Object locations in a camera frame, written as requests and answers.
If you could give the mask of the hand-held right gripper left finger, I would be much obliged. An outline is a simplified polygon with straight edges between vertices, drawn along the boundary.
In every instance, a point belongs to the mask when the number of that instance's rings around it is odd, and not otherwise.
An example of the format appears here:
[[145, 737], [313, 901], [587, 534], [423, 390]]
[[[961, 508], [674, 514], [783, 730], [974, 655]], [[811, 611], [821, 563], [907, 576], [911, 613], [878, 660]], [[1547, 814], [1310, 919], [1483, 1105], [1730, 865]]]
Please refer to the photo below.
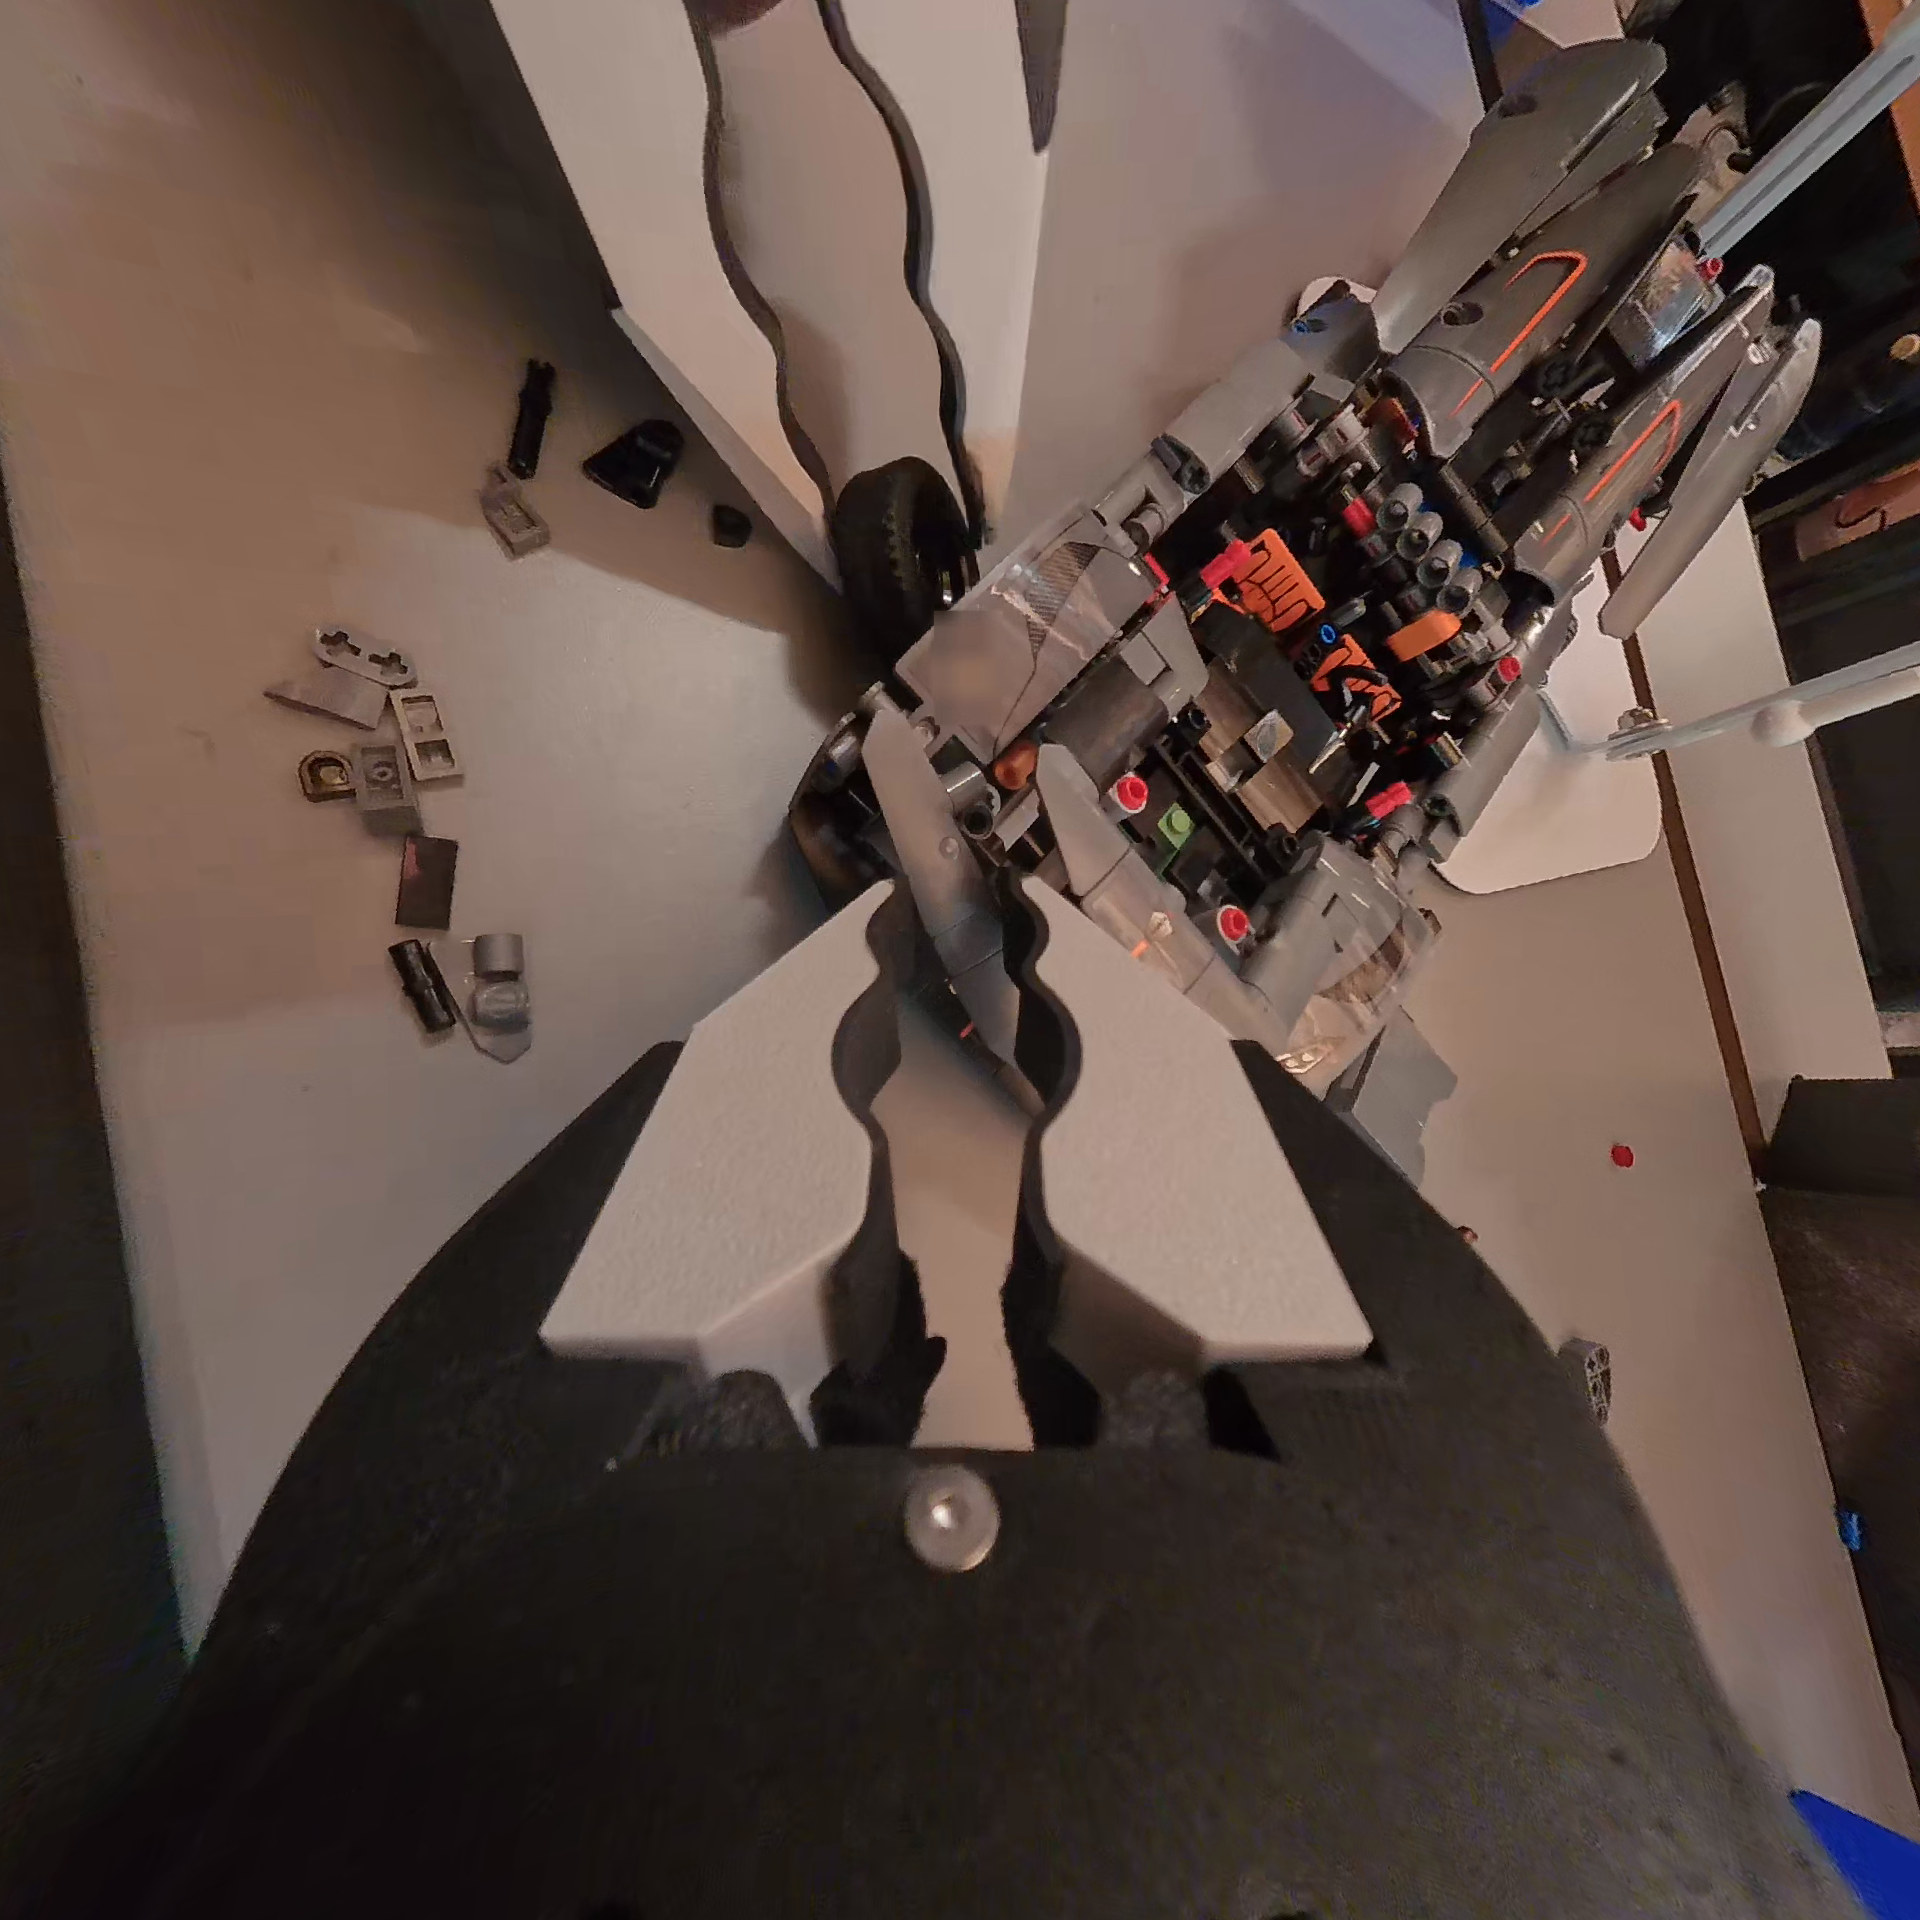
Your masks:
[[689, 1031], [544, 1312], [550, 1352], [758, 1375], [817, 1444], [915, 1444], [944, 1337], [876, 1115], [915, 951], [886, 877]]

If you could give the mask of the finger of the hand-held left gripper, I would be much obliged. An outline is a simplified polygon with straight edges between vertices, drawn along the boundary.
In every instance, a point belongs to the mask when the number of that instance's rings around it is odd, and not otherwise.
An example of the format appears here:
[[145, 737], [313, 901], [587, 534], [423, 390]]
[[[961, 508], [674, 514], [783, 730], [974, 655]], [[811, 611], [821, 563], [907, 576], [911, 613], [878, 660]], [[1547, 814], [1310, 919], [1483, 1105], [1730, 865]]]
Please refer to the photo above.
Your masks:
[[724, 230], [704, 30], [685, 3], [495, 3], [495, 23], [621, 329], [773, 533], [836, 584], [829, 477], [783, 389], [780, 319]]
[[857, 54], [911, 136], [923, 291], [956, 355], [956, 440], [987, 538], [1016, 474], [1044, 154], [1032, 142], [1016, 3], [843, 3]]

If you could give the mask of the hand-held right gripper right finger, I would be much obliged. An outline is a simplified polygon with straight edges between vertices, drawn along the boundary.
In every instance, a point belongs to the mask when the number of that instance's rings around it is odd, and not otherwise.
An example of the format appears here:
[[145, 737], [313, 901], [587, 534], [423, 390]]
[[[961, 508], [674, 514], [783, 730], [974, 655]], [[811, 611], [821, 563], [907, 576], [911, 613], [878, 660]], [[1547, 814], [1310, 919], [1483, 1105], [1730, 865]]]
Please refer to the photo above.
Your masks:
[[1227, 1368], [1366, 1359], [1244, 1043], [1054, 887], [1007, 877], [1001, 912], [1040, 1093], [1001, 1289], [1032, 1446], [1094, 1446], [1139, 1380], [1206, 1430]]

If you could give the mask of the small black lego wheel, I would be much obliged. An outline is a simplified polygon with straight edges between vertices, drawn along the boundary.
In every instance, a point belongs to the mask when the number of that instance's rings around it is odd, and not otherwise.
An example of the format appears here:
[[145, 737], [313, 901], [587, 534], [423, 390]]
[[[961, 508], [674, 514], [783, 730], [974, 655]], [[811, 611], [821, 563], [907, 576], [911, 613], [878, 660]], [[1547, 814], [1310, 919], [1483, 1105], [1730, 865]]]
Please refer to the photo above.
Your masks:
[[847, 478], [829, 546], [851, 622], [886, 662], [897, 662], [979, 576], [964, 505], [915, 452]]

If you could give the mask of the grey lego car model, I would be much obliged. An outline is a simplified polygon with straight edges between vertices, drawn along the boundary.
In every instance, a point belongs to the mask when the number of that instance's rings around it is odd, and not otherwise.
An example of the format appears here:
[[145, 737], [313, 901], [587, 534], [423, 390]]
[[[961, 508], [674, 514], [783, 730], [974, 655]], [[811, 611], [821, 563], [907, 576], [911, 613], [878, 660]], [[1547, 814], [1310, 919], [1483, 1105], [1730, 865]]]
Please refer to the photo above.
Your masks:
[[1633, 634], [1799, 414], [1820, 323], [1723, 277], [1658, 45], [1550, 51], [1377, 291], [1329, 281], [871, 686], [792, 836], [897, 877], [915, 991], [1022, 1087], [1001, 883], [1034, 877], [1327, 1089], [1403, 1001], [1422, 901], [1536, 737], [1578, 596]]

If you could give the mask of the light grey curved lego slope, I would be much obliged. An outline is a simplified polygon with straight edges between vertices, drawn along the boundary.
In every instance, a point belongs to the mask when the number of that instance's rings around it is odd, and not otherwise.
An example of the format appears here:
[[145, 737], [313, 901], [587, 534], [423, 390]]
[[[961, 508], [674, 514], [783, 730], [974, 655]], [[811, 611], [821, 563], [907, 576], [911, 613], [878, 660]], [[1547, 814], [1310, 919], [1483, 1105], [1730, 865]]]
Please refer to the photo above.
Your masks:
[[266, 698], [280, 708], [319, 713], [355, 730], [377, 730], [388, 712], [388, 688], [350, 670], [313, 662], [291, 680], [266, 686]]

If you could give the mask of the lego set cardboard box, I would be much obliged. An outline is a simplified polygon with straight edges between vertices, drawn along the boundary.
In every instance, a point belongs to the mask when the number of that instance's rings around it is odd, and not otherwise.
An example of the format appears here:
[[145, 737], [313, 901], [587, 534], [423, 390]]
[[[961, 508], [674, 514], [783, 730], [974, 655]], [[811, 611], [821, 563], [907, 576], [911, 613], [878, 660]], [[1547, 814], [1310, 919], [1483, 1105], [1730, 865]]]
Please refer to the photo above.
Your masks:
[[1917, 1517], [1917, 1077], [1797, 1077], [1759, 1200], [1841, 1504]]

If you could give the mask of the white rounded board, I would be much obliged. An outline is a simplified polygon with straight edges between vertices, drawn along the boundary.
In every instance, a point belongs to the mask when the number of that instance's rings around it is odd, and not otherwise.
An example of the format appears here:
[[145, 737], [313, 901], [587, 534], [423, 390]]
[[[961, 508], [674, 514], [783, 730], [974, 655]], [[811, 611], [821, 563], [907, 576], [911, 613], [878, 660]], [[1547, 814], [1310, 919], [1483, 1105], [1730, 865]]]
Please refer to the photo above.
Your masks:
[[1607, 760], [1627, 708], [1639, 705], [1619, 638], [1582, 637], [1550, 667], [1546, 713], [1487, 814], [1438, 876], [1492, 897], [1540, 882], [1643, 862], [1661, 836], [1652, 760]]

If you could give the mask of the blue plastic box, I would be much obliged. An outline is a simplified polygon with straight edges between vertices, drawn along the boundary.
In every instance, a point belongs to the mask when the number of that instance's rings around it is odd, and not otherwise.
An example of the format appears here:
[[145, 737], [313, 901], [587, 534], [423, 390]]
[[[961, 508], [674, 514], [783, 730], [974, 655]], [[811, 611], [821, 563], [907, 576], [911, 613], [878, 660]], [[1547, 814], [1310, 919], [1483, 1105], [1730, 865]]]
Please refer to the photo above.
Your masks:
[[1913, 1837], [1810, 1790], [1790, 1801], [1869, 1916], [1917, 1916]]

